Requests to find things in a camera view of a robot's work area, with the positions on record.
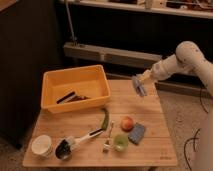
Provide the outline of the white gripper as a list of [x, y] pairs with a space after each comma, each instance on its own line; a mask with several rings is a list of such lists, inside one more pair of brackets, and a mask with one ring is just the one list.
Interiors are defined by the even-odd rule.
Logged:
[[169, 62], [160, 60], [152, 66], [151, 71], [145, 70], [143, 74], [140, 74], [139, 81], [142, 84], [146, 84], [148, 82], [151, 82], [152, 78], [155, 80], [168, 79], [171, 76], [170, 70], [171, 64]]

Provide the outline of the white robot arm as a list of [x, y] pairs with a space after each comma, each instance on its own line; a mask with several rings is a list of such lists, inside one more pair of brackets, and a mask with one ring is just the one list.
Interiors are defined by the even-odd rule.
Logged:
[[[209, 62], [200, 48], [192, 41], [180, 43], [175, 53], [152, 65], [139, 75], [142, 84], [160, 81], [176, 73], [194, 72], [213, 97], [213, 63]], [[200, 140], [195, 155], [193, 171], [213, 171], [213, 108], [201, 127]]]

